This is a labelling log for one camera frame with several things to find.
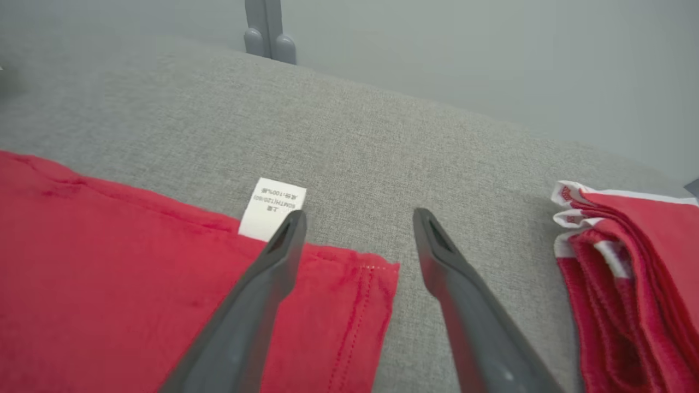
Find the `clothing label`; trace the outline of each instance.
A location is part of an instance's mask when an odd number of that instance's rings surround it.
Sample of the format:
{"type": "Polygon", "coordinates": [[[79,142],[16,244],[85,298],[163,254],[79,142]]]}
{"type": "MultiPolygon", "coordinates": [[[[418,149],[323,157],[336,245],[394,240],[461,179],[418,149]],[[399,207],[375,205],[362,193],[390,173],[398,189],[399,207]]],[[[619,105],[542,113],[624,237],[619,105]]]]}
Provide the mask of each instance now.
{"type": "Polygon", "coordinates": [[[269,241],[287,215],[301,209],[305,188],[260,178],[247,204],[238,234],[269,241]]]}

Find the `red cloth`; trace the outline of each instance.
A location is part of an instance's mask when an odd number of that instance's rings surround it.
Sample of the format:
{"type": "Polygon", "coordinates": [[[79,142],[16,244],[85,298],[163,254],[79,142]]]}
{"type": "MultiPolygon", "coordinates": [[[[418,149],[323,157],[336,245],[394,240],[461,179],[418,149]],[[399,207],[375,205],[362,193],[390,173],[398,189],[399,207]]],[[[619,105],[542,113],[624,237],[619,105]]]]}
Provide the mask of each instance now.
{"type": "MultiPolygon", "coordinates": [[[[153,392],[264,243],[239,221],[0,152],[0,392],[153,392]]],[[[262,392],[370,392],[398,265],[306,244],[262,392]]]]}
{"type": "Polygon", "coordinates": [[[560,182],[554,247],[589,392],[699,392],[699,204],[560,182]]]}

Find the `folded red jersey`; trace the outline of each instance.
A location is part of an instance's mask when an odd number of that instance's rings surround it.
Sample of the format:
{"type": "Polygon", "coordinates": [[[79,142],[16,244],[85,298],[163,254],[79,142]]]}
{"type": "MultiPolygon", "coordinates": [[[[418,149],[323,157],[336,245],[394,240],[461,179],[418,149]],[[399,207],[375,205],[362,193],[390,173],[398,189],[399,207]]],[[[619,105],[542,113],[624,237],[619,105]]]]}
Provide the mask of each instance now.
{"type": "Polygon", "coordinates": [[[699,204],[562,181],[554,246],[589,392],[699,392],[699,204]]]}

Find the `gray fabric surface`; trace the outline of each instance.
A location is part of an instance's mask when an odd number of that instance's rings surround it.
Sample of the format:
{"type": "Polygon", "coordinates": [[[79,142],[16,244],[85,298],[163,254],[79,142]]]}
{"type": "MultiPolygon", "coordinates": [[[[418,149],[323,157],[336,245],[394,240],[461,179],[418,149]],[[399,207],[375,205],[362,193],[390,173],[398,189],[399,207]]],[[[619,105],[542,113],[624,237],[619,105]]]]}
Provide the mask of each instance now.
{"type": "Polygon", "coordinates": [[[439,305],[421,282],[413,208],[435,213],[565,390],[578,392],[552,252],[554,182],[687,195],[583,145],[225,48],[75,36],[52,49],[48,38],[0,37],[0,148],[237,218],[259,177],[300,185],[308,241],[400,262],[375,392],[458,391],[439,305]]]}

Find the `gray plastic stand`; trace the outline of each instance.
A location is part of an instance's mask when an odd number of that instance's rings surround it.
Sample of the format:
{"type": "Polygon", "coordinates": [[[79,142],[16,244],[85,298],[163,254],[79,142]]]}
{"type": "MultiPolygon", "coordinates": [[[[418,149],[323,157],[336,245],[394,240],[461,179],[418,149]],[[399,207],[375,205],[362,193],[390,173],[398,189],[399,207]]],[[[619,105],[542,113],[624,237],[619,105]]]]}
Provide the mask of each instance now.
{"type": "Polygon", "coordinates": [[[248,30],[243,34],[245,51],[296,64],[296,45],[282,29],[280,0],[245,0],[248,30]]]}

